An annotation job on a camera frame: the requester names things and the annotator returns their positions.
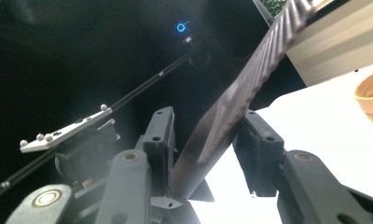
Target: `white surface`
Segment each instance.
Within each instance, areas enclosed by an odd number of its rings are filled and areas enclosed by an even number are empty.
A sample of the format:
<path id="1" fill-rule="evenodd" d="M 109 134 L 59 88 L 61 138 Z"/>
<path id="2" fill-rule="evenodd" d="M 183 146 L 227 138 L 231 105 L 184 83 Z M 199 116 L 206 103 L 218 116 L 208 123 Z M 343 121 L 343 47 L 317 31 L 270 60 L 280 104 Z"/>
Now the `white surface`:
<path id="1" fill-rule="evenodd" d="M 373 124 L 353 99 L 373 65 L 286 94 L 258 114 L 285 149 L 314 153 L 340 183 L 373 197 Z M 191 202 L 201 223 L 282 223 L 277 199 L 252 198 L 230 148 L 206 177 L 215 203 Z"/>
<path id="2" fill-rule="evenodd" d="M 21 152 L 26 153 L 26 152 L 41 151 L 41 150 L 50 149 L 51 147 L 55 147 L 62 141 L 70 138 L 76 133 L 81 132 L 85 128 L 89 127 L 91 124 L 95 123 L 97 120 L 102 119 L 111 113 L 112 113 L 111 108 L 105 108 L 103 111 L 100 111 L 99 113 L 93 114 L 85 119 L 82 119 L 82 121 L 79 123 L 73 123 L 53 133 L 47 133 L 45 135 L 45 139 L 41 138 L 40 136 L 41 133 L 40 133 L 38 135 L 39 137 L 37 136 L 36 140 L 34 140 L 33 142 L 30 142 L 26 145 L 21 142 Z"/>

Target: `blue led light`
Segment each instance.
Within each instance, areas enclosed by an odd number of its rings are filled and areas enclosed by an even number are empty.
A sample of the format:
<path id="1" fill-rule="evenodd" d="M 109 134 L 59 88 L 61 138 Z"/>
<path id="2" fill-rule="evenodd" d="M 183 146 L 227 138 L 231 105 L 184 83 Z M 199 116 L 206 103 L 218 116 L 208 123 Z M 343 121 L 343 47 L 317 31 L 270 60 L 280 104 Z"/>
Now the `blue led light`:
<path id="1" fill-rule="evenodd" d="M 183 33 L 187 29 L 186 25 L 183 24 L 182 22 L 177 24 L 177 31 L 179 33 Z"/>

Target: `white mounting plate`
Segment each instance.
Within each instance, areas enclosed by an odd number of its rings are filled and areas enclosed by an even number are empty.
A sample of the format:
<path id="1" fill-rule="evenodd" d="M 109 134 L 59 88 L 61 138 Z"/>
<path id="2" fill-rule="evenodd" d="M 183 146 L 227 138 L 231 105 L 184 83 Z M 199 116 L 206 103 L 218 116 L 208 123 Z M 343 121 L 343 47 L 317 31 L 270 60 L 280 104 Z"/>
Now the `white mounting plate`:
<path id="1" fill-rule="evenodd" d="M 26 152 L 48 150 L 51 147 L 55 147 L 59 143 L 70 138 L 74 134 L 81 132 L 82 130 L 89 127 L 91 124 L 95 123 L 97 120 L 102 119 L 111 113 L 112 113 L 112 109 L 107 108 L 104 111 L 100 111 L 99 113 L 96 113 L 84 119 L 80 119 L 77 122 L 70 124 L 62 129 L 59 129 L 56 132 L 50 133 L 52 137 L 51 141 L 47 141 L 46 138 L 44 138 L 43 140 L 36 139 L 33 142 L 28 143 L 26 146 L 21 147 L 21 152 L 26 153 Z"/>

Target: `white table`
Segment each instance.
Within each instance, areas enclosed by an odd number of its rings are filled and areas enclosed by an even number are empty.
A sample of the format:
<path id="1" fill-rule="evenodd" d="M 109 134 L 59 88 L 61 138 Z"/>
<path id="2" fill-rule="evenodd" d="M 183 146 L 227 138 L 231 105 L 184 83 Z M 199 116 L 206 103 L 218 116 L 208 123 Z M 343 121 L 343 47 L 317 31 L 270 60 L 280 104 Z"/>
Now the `white table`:
<path id="1" fill-rule="evenodd" d="M 353 99 L 373 65 L 276 99 L 257 113 L 286 150 L 309 151 L 343 185 L 373 197 L 373 123 Z M 282 223 L 275 198 L 253 198 L 230 148 L 206 177 L 215 203 L 191 202 L 201 223 Z"/>

